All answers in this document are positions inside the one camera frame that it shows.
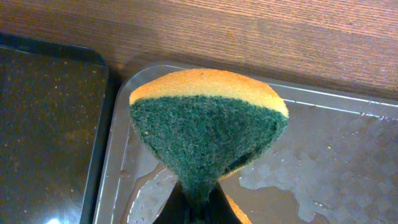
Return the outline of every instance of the wooden surface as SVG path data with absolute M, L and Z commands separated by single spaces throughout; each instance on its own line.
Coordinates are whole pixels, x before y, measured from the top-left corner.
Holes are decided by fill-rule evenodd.
M 395 0 L 3 0 L 0 31 L 398 99 Z

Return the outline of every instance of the sponge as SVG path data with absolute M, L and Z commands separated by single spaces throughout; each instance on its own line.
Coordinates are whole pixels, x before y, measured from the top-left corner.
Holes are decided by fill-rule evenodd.
M 129 100 L 136 133 L 178 176 L 198 213 L 217 181 L 261 156 L 289 117 L 270 86 L 213 69 L 170 73 Z

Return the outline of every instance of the stainless steel tray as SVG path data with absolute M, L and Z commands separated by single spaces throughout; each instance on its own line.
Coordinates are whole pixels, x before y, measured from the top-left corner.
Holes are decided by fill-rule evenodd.
M 129 95 L 170 72 L 155 63 L 120 89 L 95 223 L 152 223 L 176 177 L 138 140 Z M 253 77 L 285 100 L 289 127 L 221 186 L 253 223 L 397 223 L 398 102 Z

